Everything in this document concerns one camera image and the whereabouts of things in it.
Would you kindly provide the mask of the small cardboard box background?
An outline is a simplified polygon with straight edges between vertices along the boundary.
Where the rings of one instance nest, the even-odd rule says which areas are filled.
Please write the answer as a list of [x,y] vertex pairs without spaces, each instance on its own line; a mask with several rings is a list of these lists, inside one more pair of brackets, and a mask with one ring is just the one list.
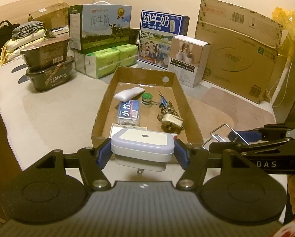
[[44,7],[28,16],[28,22],[40,21],[45,29],[55,29],[68,25],[69,5],[65,2],[57,3],[49,7]]

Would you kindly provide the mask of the upper black food tub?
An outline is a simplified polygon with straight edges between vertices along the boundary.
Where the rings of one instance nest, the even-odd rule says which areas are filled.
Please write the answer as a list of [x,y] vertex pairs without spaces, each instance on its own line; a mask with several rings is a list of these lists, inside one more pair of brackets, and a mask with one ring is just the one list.
[[20,50],[28,69],[32,72],[44,70],[67,57],[69,37],[49,38]]

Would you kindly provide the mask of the blue floss pick box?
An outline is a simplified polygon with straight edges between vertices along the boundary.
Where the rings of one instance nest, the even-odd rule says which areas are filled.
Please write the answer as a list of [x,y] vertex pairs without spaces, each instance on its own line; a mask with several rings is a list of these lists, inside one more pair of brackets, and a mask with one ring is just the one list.
[[117,114],[117,123],[119,125],[139,126],[139,101],[128,100],[120,102]]

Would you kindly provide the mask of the green white small bottle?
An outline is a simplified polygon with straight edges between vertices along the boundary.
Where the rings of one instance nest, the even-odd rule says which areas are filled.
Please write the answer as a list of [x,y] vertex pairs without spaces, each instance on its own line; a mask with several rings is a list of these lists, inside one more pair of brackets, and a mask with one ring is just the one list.
[[152,98],[153,96],[151,93],[144,92],[142,94],[141,103],[146,107],[150,107],[152,105]]

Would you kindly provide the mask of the green pasture milk box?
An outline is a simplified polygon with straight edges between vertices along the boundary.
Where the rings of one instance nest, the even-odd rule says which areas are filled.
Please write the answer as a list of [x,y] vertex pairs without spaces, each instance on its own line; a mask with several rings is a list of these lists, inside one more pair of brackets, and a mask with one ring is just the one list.
[[68,9],[70,49],[86,54],[128,44],[132,7],[107,2]]

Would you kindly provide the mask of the green tissue pack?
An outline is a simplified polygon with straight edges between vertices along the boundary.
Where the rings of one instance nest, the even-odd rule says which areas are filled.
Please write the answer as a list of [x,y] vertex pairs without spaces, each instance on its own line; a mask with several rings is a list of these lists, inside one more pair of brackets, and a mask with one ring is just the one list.
[[100,79],[112,74],[118,67],[129,67],[137,63],[137,49],[133,44],[102,49],[88,54],[70,50],[68,55],[74,57],[74,69],[93,79]]

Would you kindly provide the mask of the cream wall plug adapter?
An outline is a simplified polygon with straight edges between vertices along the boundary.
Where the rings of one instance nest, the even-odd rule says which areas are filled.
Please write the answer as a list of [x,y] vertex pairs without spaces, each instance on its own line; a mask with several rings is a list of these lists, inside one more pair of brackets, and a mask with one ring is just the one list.
[[178,133],[184,129],[183,119],[170,113],[163,116],[162,126],[168,133]]

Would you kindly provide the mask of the red Doraemon toy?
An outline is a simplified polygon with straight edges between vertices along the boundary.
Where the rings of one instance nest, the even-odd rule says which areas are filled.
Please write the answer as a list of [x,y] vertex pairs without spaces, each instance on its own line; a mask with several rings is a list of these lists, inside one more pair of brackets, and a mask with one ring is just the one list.
[[171,133],[171,135],[173,136],[174,139],[177,139],[177,134],[176,133]]

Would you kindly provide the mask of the white square box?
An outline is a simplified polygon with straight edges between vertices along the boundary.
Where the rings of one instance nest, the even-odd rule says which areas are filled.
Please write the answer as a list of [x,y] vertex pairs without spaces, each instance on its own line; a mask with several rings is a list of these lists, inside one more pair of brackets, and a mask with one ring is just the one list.
[[141,126],[112,124],[111,130],[109,133],[109,138],[111,138],[113,135],[117,134],[117,132],[121,131],[124,128],[134,128],[134,129],[140,129],[140,130],[147,130],[148,129],[147,127],[141,127]]

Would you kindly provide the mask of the metal wire clip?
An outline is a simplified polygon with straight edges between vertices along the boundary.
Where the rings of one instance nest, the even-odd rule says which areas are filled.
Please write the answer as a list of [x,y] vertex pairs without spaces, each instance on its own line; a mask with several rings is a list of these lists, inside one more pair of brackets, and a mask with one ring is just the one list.
[[213,142],[239,142],[240,144],[249,145],[245,138],[240,136],[237,131],[226,123],[218,126],[209,133],[209,137],[202,144],[202,148],[209,151],[209,146]]

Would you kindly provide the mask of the white grey charger adapter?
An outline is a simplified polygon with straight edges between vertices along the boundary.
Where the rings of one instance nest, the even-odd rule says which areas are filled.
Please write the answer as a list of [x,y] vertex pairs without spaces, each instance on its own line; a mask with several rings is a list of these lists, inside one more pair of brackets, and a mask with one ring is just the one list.
[[115,162],[138,172],[163,172],[173,158],[174,148],[174,136],[164,132],[124,128],[111,137]]

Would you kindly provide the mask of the grey folded cloth stack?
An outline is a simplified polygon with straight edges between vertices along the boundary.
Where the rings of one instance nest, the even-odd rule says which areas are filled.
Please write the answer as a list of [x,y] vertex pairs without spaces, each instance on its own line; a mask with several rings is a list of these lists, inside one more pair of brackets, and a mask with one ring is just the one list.
[[46,30],[44,24],[34,20],[23,24],[12,31],[12,37],[2,48],[0,63],[3,65],[20,56],[21,49],[44,41]]

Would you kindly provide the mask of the white remote control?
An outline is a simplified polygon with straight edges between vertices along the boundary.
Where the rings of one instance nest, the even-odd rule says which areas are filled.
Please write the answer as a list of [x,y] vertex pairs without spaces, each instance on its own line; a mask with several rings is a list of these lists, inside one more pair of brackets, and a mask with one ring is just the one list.
[[118,92],[117,94],[114,95],[114,98],[116,100],[119,100],[121,102],[126,102],[128,100],[131,100],[132,98],[141,95],[142,93],[145,92],[144,88],[141,87],[133,87],[130,89],[126,89],[123,91]]

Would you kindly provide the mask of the blue binder clip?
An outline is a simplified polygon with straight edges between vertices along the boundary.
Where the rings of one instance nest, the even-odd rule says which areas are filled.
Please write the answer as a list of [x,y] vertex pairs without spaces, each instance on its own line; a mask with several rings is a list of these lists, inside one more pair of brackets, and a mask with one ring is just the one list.
[[162,95],[161,91],[159,91],[159,95],[160,95],[160,102],[159,102],[159,108],[161,109],[167,109],[169,102],[167,101],[167,99]]

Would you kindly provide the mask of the black bag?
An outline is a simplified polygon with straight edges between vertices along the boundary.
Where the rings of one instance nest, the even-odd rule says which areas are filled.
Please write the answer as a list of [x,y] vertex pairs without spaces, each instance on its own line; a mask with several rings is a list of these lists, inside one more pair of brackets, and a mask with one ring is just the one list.
[[0,55],[4,44],[12,38],[13,29],[19,26],[20,24],[11,24],[8,20],[4,20],[0,23]]

